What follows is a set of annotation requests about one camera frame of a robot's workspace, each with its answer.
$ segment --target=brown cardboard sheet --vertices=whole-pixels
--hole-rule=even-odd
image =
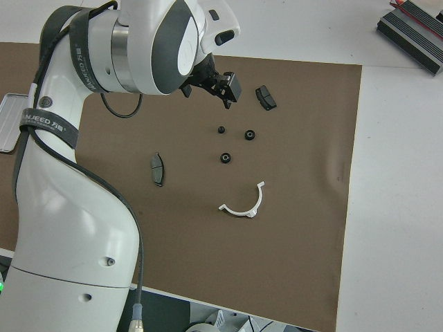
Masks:
[[[37,46],[0,44],[0,94],[26,93]],[[194,88],[189,99],[146,96],[139,114],[117,119],[92,95],[84,105],[79,164],[118,188],[145,238],[144,284],[319,331],[335,329],[360,66],[217,57],[237,73],[239,103],[226,110]],[[278,107],[265,111],[265,84]],[[130,112],[136,96],[109,103]],[[218,126],[226,132],[217,133]],[[244,139],[252,129],[256,137]],[[152,182],[159,152],[165,185]],[[220,155],[232,156],[229,164]],[[13,156],[0,155],[0,247],[14,250]],[[237,211],[263,202],[253,219]]]

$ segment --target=black wire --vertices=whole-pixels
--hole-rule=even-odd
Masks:
[[[92,19],[92,18],[96,17],[97,15],[101,14],[107,8],[109,8],[111,6],[113,7],[114,10],[117,9],[118,8],[117,1],[109,1],[109,2],[105,3],[104,5],[92,10],[89,14],[89,18]],[[69,26],[67,26],[62,31],[60,31],[58,33],[58,35],[54,38],[54,40],[51,42],[51,44],[49,45],[49,47],[46,49],[46,51],[44,52],[44,54],[42,56],[42,59],[39,63],[39,68],[35,74],[35,78],[33,81],[33,83],[35,83],[37,85],[37,88],[35,89],[35,92],[34,92],[34,103],[33,103],[34,108],[37,107],[38,99],[40,96],[40,91],[42,89],[42,82],[44,81],[44,78],[46,76],[46,72],[48,71],[48,67],[51,62],[51,58],[54,53],[55,47],[63,39],[63,37],[65,37],[68,34],[68,32],[69,32]],[[141,234],[140,224],[138,222],[137,216],[134,213],[132,207],[129,205],[128,202],[126,202],[126,200],[122,196],[122,194],[120,194],[120,192],[118,192],[118,190],[115,189],[114,187],[112,187],[108,182],[106,182],[105,180],[103,180],[98,175],[94,174],[93,172],[89,171],[88,169],[72,162],[71,160],[65,158],[61,154],[52,150],[48,145],[46,145],[45,142],[43,142],[40,139],[40,137],[38,137],[38,135],[35,133],[35,130],[32,127],[28,127],[27,129],[28,129],[28,133],[31,134],[31,136],[33,137],[33,140],[37,143],[37,145],[41,149],[43,149],[46,153],[48,153],[52,157],[62,161],[66,165],[71,166],[72,168],[82,172],[84,175],[88,176],[90,179],[92,179],[95,182],[102,185],[105,189],[107,189],[109,192],[111,192],[117,199],[119,199],[125,205],[125,207],[129,210],[131,215],[133,216],[134,222],[135,222],[136,227],[138,229],[138,237],[139,237],[138,281],[137,281],[138,283],[137,283],[137,290],[136,290],[136,304],[140,304],[141,303],[142,285],[143,285],[143,270],[144,270],[143,262],[144,262],[145,252],[144,252],[143,238],[142,238],[142,234]]]
[[[255,332],[254,326],[252,325],[251,316],[248,315],[249,324],[251,325],[252,332]]]
[[[266,324],[265,326],[263,326],[263,328],[260,330],[260,332],[262,332],[266,327],[268,327],[268,326],[271,325],[272,323],[274,323],[274,321],[269,322],[268,324]]]
[[[143,103],[143,94],[140,94],[140,96],[138,97],[138,103],[136,106],[136,109],[134,109],[130,114],[119,114],[117,112],[115,112],[112,107],[109,106],[108,101],[106,100],[105,94],[101,93],[100,97],[102,98],[103,104],[105,105],[105,107],[107,108],[108,111],[110,111],[113,115],[115,115],[117,118],[121,118],[121,119],[129,119],[132,118],[134,115],[137,114],[138,110],[140,109],[140,106]]]

